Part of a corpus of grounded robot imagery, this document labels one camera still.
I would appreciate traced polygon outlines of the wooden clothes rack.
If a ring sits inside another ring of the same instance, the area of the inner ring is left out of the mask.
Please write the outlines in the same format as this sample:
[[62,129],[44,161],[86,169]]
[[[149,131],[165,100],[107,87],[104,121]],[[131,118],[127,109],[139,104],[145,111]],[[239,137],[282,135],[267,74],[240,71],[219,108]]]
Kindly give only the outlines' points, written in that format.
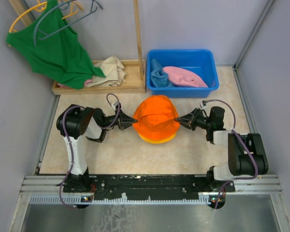
[[[29,12],[34,10],[37,7],[43,8],[46,5],[46,2],[38,2],[37,5],[25,9],[24,5],[20,0],[11,0],[9,1],[16,14],[18,15],[17,19],[10,26],[9,32],[13,32],[15,24],[21,20],[25,26],[28,26],[32,23],[32,19],[27,16]],[[120,84],[117,87],[85,87],[81,90],[71,89],[67,87],[60,87],[57,82],[54,82],[52,85],[52,92],[55,95],[68,95],[68,94],[106,94],[109,92],[112,93],[145,93],[146,92],[146,83],[145,83],[145,67],[146,60],[142,56],[142,46],[141,46],[141,29],[140,29],[140,19],[139,19],[139,7],[138,1],[133,1],[133,10],[134,10],[134,21],[136,29],[136,41],[137,41],[137,59],[126,59],[122,60],[124,65],[124,71],[126,72],[126,81]]]

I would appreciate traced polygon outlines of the light blue bucket hat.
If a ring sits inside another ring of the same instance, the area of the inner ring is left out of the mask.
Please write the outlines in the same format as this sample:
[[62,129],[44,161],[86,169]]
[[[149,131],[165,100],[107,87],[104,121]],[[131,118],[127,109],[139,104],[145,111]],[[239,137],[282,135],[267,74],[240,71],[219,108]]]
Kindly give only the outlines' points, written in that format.
[[154,87],[174,87],[169,80],[168,73],[163,70],[163,67],[156,59],[152,59],[150,64],[150,80],[152,81]]

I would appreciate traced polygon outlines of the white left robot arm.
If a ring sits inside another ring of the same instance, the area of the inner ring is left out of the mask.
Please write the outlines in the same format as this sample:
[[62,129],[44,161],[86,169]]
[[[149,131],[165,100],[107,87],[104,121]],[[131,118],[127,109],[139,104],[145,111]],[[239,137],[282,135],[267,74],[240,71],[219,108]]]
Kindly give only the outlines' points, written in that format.
[[69,159],[69,171],[76,175],[74,187],[79,191],[87,191],[91,180],[85,177],[88,165],[85,158],[85,140],[101,143],[107,130],[117,126],[125,130],[137,123],[138,120],[126,115],[121,105],[115,106],[115,114],[106,116],[101,108],[70,105],[57,119],[56,128],[60,131],[66,144]]

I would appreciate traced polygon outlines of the orange bucket hat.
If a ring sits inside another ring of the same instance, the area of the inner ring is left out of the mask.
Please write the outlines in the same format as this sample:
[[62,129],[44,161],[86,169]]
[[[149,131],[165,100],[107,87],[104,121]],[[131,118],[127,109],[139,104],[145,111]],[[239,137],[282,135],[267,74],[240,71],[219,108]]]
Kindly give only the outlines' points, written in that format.
[[139,134],[178,132],[180,124],[175,121],[177,110],[171,100],[164,95],[153,95],[145,99],[135,110],[133,118],[138,122],[133,128]]

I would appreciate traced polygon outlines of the blue plastic bin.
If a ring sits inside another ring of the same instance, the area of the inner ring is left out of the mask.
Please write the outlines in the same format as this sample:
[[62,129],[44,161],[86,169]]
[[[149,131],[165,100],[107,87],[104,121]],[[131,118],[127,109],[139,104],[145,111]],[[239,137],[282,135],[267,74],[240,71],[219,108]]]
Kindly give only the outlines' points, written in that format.
[[[162,67],[172,66],[198,75],[207,87],[156,87],[151,80],[152,60]],[[169,98],[206,98],[219,87],[214,56],[207,49],[164,49],[151,50],[147,54],[146,85],[153,95]]]

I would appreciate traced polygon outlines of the yellow bucket hat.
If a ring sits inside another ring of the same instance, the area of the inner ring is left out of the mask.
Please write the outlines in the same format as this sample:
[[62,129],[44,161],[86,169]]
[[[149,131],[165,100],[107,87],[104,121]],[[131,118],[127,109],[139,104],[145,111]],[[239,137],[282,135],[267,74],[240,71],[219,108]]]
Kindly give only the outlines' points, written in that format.
[[174,133],[154,133],[153,135],[138,134],[142,140],[151,144],[162,144],[171,141],[176,136]]

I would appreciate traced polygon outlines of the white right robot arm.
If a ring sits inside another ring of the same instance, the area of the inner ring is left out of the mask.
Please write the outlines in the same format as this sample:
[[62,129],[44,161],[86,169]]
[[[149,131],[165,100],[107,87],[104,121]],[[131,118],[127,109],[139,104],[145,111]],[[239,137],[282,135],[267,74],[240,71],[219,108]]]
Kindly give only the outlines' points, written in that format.
[[225,110],[213,106],[210,115],[200,108],[175,119],[188,130],[201,128],[206,131],[206,140],[213,145],[226,147],[228,160],[224,164],[213,166],[206,179],[211,191],[218,191],[223,181],[235,179],[253,179],[266,175],[269,164],[261,135],[258,133],[239,134],[234,129],[224,128]]

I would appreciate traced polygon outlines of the pink bucket hat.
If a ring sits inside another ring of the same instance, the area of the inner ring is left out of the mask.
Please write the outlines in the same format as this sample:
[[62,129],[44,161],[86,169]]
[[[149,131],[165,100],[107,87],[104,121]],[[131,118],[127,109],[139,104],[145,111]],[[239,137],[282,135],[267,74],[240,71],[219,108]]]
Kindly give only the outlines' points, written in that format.
[[166,66],[162,70],[168,74],[169,81],[177,87],[208,88],[204,80],[192,71],[174,66]]

